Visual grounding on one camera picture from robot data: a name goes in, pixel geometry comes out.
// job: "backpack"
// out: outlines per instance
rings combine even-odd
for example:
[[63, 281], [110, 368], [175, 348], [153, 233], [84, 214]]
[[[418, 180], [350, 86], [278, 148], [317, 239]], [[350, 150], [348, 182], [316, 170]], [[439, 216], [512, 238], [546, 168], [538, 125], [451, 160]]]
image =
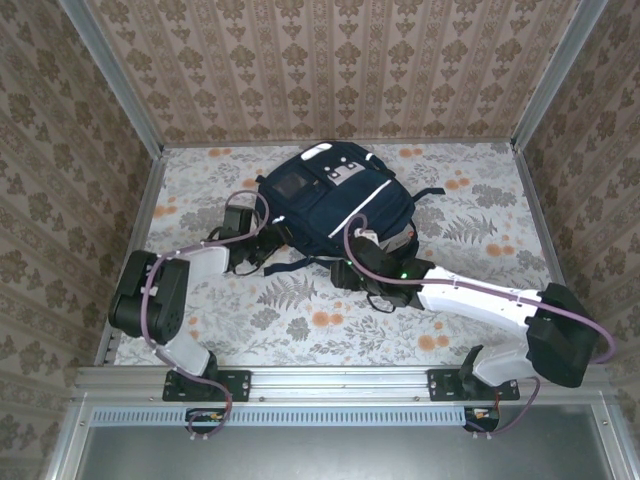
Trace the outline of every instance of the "backpack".
[[[411, 221], [415, 202], [445, 193], [426, 188], [411, 196], [382, 160], [351, 142], [314, 145], [256, 182], [269, 203], [269, 223], [281, 222], [292, 235], [289, 245], [306, 256], [266, 267], [265, 276], [309, 263], [330, 267], [344, 258], [343, 229], [356, 213], [366, 215], [367, 229], [376, 232], [381, 248], [399, 261], [412, 258], [418, 250]], [[256, 210], [264, 216], [262, 202]]]

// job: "patterned wallpaper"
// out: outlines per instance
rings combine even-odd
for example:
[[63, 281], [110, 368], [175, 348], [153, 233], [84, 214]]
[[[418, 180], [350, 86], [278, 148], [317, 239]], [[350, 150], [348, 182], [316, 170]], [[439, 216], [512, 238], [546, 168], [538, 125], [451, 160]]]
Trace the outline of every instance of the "patterned wallpaper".
[[615, 332], [640, 438], [640, 2], [612, 0], [525, 155], [568, 283]]
[[578, 0], [89, 0], [168, 144], [509, 137]]
[[149, 165], [57, 2], [0, 1], [0, 478], [51, 453]]

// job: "backpack strap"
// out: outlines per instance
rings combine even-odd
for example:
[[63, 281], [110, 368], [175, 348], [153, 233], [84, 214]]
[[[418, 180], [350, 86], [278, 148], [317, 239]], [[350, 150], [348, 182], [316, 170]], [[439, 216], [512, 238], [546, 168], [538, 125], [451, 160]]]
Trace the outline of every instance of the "backpack strap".
[[333, 262], [330, 260], [320, 260], [315, 257], [307, 257], [293, 263], [274, 263], [273, 265], [264, 267], [263, 272], [264, 276], [268, 277], [269, 275], [273, 275], [274, 273], [295, 272], [296, 270], [300, 270], [301, 268], [309, 266], [312, 263], [317, 263], [318, 265], [322, 265], [325, 268], [331, 268], [331, 264]]
[[446, 192], [444, 191], [444, 188], [423, 188], [422, 190], [420, 190], [418, 193], [416, 193], [413, 197], [411, 197], [413, 199], [413, 202], [417, 202], [418, 200], [420, 200], [422, 197], [425, 197], [427, 195], [446, 195]]
[[367, 159], [367, 161], [371, 162], [371, 164], [375, 167], [376, 170], [384, 173], [389, 178], [394, 178], [396, 176], [395, 172], [388, 168], [382, 160], [380, 160], [375, 155], [371, 154], [371, 156]]

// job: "fern print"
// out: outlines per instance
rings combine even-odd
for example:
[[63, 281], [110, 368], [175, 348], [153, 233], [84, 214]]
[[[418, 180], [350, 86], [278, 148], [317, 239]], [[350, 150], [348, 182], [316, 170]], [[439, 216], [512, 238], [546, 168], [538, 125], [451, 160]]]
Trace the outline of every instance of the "fern print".
[[456, 205], [460, 208], [464, 208], [467, 210], [480, 210], [480, 207], [476, 205], [476, 203], [473, 200], [451, 197], [447, 199], [447, 201], [450, 202], [452, 205]]
[[388, 340], [386, 330], [371, 315], [367, 315], [363, 320], [345, 327], [344, 331], [348, 339], [358, 341], [358, 347], [360, 348], [358, 356], [360, 357], [380, 350], [382, 344]]
[[291, 335], [291, 338], [296, 342], [306, 340], [309, 337], [309, 324], [307, 321], [300, 317], [294, 318], [289, 322], [286, 332]]
[[287, 345], [289, 345], [289, 340], [285, 338], [263, 338], [262, 340], [253, 340], [247, 345], [243, 353], [262, 354], [275, 350], [278, 347], [286, 347]]
[[298, 308], [305, 300], [311, 300], [318, 292], [313, 282], [309, 282], [307, 277], [300, 280], [294, 276], [289, 277], [287, 282], [282, 277], [271, 282], [260, 297], [258, 303], [268, 305], [273, 308], [282, 308], [289, 310], [292, 306]]
[[429, 238], [439, 237], [442, 234], [442, 227], [438, 222], [445, 220], [444, 212], [436, 207], [421, 207], [416, 215], [415, 224], [421, 234]]
[[316, 343], [310, 350], [311, 353], [319, 353], [320, 355], [326, 355], [328, 353], [331, 355], [344, 355], [351, 351], [353, 351], [353, 345], [350, 342], [336, 342], [335, 340], [329, 340], [324, 345]]
[[482, 220], [473, 215], [467, 215], [469, 218], [456, 216], [444, 232], [443, 238], [455, 240], [456, 242], [471, 242], [473, 245], [476, 240], [482, 243], [487, 235], [492, 235], [498, 229], [493, 224], [493, 220], [487, 219], [482, 215]]
[[251, 316], [251, 320], [249, 321], [249, 323], [256, 328], [265, 331], [278, 318], [280, 318], [280, 314], [278, 312], [271, 308], [264, 308], [258, 313], [254, 313]]
[[516, 196], [511, 192], [505, 192], [501, 188], [489, 185], [474, 185], [471, 193], [479, 195], [476, 199], [478, 205], [484, 208], [491, 208], [494, 205], [509, 207], [516, 204]]

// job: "backpack handle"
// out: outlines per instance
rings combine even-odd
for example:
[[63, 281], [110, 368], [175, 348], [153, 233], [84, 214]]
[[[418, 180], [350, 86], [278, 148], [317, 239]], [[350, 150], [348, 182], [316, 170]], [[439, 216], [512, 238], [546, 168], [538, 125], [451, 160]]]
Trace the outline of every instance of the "backpack handle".
[[436, 188], [423, 188], [418, 193], [416, 193], [411, 199], [413, 203], [416, 203], [422, 197], [426, 197], [427, 195], [446, 195], [444, 188], [436, 187]]
[[376, 168], [376, 170], [379, 170], [380, 172], [384, 173], [385, 175], [393, 178], [396, 176], [395, 172], [393, 172], [392, 170], [390, 170], [389, 168], [387, 168], [387, 166], [384, 164], [384, 162], [382, 160], [380, 160], [378, 157], [376, 157], [375, 155], [371, 155], [368, 159], [369, 162], [371, 162], [371, 164]]

